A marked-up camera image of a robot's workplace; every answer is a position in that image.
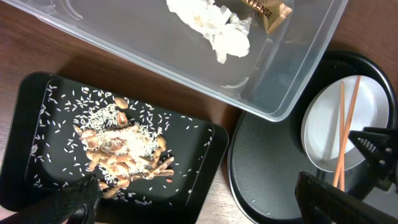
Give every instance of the round white plate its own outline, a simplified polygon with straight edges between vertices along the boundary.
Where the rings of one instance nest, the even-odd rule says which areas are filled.
[[[334,172],[340,142],[340,83],[345,84],[345,120],[353,95],[357,76],[338,80],[323,89],[312,100],[302,122],[302,144],[311,162],[319,169]],[[362,76],[356,98],[350,130],[362,131],[364,127],[385,128],[389,105],[382,86],[369,77]],[[345,168],[351,169],[364,160],[363,155],[347,142]]]

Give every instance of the tabletop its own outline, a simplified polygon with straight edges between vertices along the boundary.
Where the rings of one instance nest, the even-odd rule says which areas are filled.
[[[378,64],[398,89],[398,0],[349,0],[329,49],[352,50]],[[220,124],[233,134],[241,110],[175,83],[0,2],[0,157],[21,80],[47,71]],[[222,161],[197,223],[250,223],[235,204]],[[0,210],[0,219],[11,212]]]

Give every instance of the pair of chopsticks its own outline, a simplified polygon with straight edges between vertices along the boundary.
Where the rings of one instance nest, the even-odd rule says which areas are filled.
[[[340,151],[338,154],[337,166],[336,166],[336,170],[335,170],[335,177],[333,178],[333,186],[337,187],[337,183],[340,181],[340,190],[342,190],[342,191],[345,191],[344,156],[345,156],[345,150],[346,150],[346,145],[347,145],[347,140],[348,140],[349,128],[350,128],[351,122],[353,120],[355,101],[356,101],[356,97],[358,95],[360,81],[361,81],[361,76],[358,75],[358,77],[356,78],[353,96],[351,97],[351,102],[349,103],[346,122],[344,122],[344,115],[345,115],[344,83],[341,82],[341,85],[340,85]]]

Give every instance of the brown candy wrapper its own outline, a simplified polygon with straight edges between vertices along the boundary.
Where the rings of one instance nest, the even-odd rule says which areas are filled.
[[[259,11],[264,20],[264,28],[270,34],[279,27],[286,17],[293,11],[280,0],[241,0],[253,9]]]

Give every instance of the rectangular black tray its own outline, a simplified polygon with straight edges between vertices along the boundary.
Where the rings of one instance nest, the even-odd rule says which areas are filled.
[[[65,105],[68,100],[73,104],[75,98],[80,100],[80,96],[84,99],[89,97],[89,94],[81,90],[84,86],[90,89],[90,106],[97,105],[96,101],[100,102],[103,98],[99,103],[99,107],[103,108],[106,106],[105,101],[113,103],[113,96],[119,96],[112,93],[105,98],[104,94],[98,95],[100,89],[44,72],[28,75],[21,82],[0,173],[0,205],[4,208],[19,211],[43,200],[59,190],[65,182],[71,183],[81,178],[80,167],[82,173],[89,173],[85,171],[85,164],[89,160],[83,145],[77,135],[72,135],[73,119],[77,114],[83,114],[87,108],[78,107],[72,111],[72,105]],[[228,145],[228,133],[216,124],[132,98],[128,100],[129,108],[123,110],[127,118],[135,118],[134,121],[149,125],[147,119],[143,120],[146,116],[140,118],[149,112],[153,114],[152,128],[163,128],[162,135],[167,140],[167,150],[171,151],[162,153],[160,159],[164,161],[169,156],[175,158],[170,165],[175,171],[171,177],[173,182],[167,183],[167,177],[132,182],[126,190],[122,190],[127,201],[101,200],[96,221],[194,223]],[[42,105],[45,105],[48,113],[40,114]],[[69,139],[77,144],[74,149],[71,148],[72,144],[68,145]],[[34,144],[38,150],[31,155]],[[67,153],[64,148],[73,152]],[[103,176],[98,168],[95,174],[100,179]],[[150,204],[140,203],[145,201],[150,201]]]

